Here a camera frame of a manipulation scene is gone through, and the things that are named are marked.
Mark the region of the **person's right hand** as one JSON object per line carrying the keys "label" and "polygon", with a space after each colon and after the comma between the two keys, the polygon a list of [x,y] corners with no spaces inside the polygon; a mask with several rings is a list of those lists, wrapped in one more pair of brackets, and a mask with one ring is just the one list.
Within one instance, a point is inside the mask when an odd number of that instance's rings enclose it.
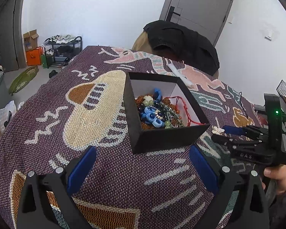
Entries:
{"label": "person's right hand", "polygon": [[264,169],[264,177],[276,180],[276,194],[281,195],[286,192],[286,165],[267,167]]}

